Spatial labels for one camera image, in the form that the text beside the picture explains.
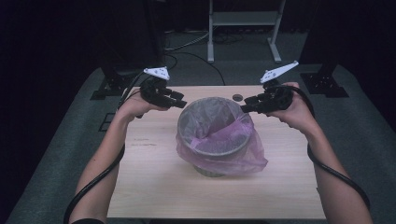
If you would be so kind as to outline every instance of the person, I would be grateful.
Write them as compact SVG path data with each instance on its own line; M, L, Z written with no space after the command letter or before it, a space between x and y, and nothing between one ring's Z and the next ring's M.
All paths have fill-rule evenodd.
M298 83L294 82L285 83L285 85L299 88ZM84 169L78 181L77 192L104 171L119 155L125 142L128 124L136 116L143 115L153 109L166 110L166 108L149 104L141 98L139 92L134 91L133 96L117 111L101 145ZM288 109L272 112L267 116L277 117L280 121L289 124L291 128L299 130L305 135L315 157L347 176L347 172L333 152L325 133L311 115L300 95L294 93L292 104ZM119 167L117 166L81 199L73 210L69 223L106 223L106 215L116 186L118 171ZM373 223L364 201L356 190L316 165L315 174L320 200L329 223Z

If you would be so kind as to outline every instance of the hand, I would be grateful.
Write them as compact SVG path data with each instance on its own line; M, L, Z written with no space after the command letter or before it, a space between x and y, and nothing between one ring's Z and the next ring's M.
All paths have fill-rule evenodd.
M150 110L168 110L168 108L152 105L145 101L141 97L139 89L133 90L130 95L131 97L127 97L128 100L117 111L117 114L126 117L128 121L132 121L136 116L143 115Z
M287 82L283 85L299 88L296 82ZM279 118L281 122L289 124L291 128L295 128L302 133L307 133L317 126L317 122L309 111L308 106L297 92L293 93L293 101L288 109L271 112L267 116Z

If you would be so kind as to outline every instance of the gray carpet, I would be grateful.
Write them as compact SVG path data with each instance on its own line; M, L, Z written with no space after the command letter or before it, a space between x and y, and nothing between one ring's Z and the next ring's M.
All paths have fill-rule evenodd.
M168 48L193 40L198 35L170 34ZM283 63L274 63L261 35L236 35L240 41L215 45L215 62L226 85L258 85L265 70L298 60L306 34L279 34L276 41ZM196 44L177 52L193 53L205 59L206 45ZM169 86L222 85L219 72L203 60L184 53L165 56L171 80ZM302 72L316 72L319 65L299 65L279 78L297 81L307 92L300 78ZM372 203L375 223L396 223L396 135L361 90L358 81L342 66L333 73L349 98L326 98L309 95L317 120L350 176L363 188ZM61 223L64 210L86 162L98 147L104 133L98 132L106 113L114 112L120 97L91 101L104 75L100 68L92 72L75 101L70 105L62 124L35 170L28 187L14 208L7 223ZM268 223L326 223L323 220L265 220ZM147 223L148 220L111 218L109 223ZM238 223L258 223L239 220Z

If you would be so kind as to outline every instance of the wooden board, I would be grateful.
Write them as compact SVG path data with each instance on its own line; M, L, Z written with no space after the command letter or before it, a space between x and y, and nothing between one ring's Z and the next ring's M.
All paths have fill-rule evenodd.
M184 93L189 103L263 91L261 86L169 88ZM253 175L206 177L177 155L181 112L150 111L130 124L109 217L325 218L307 142L299 131L276 118L250 113L267 166Z

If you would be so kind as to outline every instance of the wire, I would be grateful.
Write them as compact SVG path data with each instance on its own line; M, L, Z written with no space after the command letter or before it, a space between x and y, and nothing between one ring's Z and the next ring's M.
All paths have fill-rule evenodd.
M118 105L117 109L120 109L120 107L125 103L125 101L127 101L131 96L133 96L139 92L139 91L137 91L137 92L128 96L128 93L134 87L135 83L141 77L142 74L143 74L143 71L140 72L134 78L134 80L131 82L131 84L128 86L128 89L124 92L124 94L120 98L119 105ZM64 213L64 224L69 223L70 216L71 216L73 210L75 209L78 202L87 194L87 192L90 191L90 189L92 189L103 178L105 178L105 176L107 176L120 163L124 152L125 152L125 145L122 146L120 154L117 156L117 158L101 174L99 174L89 184L87 184L84 188L82 188L82 190L79 193L76 194L76 196L73 198L73 200L70 202L70 204L66 208L66 211Z
M302 96L304 102L308 106L308 109L311 111L312 116L315 117L314 107L312 106L312 104L309 101L308 97L306 96L306 94L302 90L300 90L299 88L296 88L296 87L286 86L286 85L276 85L276 86L273 86L273 87L268 87L267 89L276 89L276 88L284 88L284 89L287 89L287 90L291 90L291 91L297 92L299 95ZM333 168L325 165L323 162L318 160L315 157L314 153L312 152L311 146L309 146L309 145L307 147L307 153L308 153L309 159L315 165L317 165L319 168L323 169L327 173L337 177L338 179L340 179L341 181L343 181L344 183L346 183L347 185L352 187L354 190L356 190L359 193L359 195L361 196L361 198L363 199L364 203L366 204L367 209L370 210L370 200L369 200L367 194L364 192L364 190L358 184L356 184L350 178L340 174L339 172L335 171Z
M90 189L92 189L97 183L99 183L103 178L105 178L121 161L123 154L125 152L125 145L122 146L120 154L118 157L105 169L99 176L93 179L88 185L86 185L70 202L70 204L66 208L66 212L64 213L64 224L68 224L70 220L70 215L75 209L78 202L87 194Z
M198 58L198 59L204 61L205 63L209 64L211 67L213 67L213 68L219 73L219 76L220 76L220 78L221 78L221 81L222 81L223 85L226 86L225 81L224 81L224 77L223 77L222 73L221 73L220 70L219 70L217 67L215 67L212 63L209 63L207 60L205 60L205 59L201 58L200 56L195 55L195 54L193 54L193 53L188 53L188 52L173 52L173 54L188 54L188 55L190 55L190 56L196 57L196 58Z
M190 45L193 45L195 43L200 42L201 40L205 39L208 35L209 35L209 32L206 32L206 34L204 34L203 36L198 37L198 38L196 38L196 39L194 39L194 40L192 40L192 41L190 41L190 42L188 42L186 44L180 45L178 47L170 48L170 49L165 49L165 51L174 51L174 50L185 48L187 46L190 46Z
M175 63L174 63L174 64L172 64L172 66L170 66L170 67L168 67L168 68L167 68L167 69L168 69L168 71L169 71L169 70L171 70L172 68L176 67L176 65L177 65L177 58L176 58L175 56L173 56L173 55L170 55L170 54L164 54L164 56L171 57L171 58L173 58L173 59L175 60Z

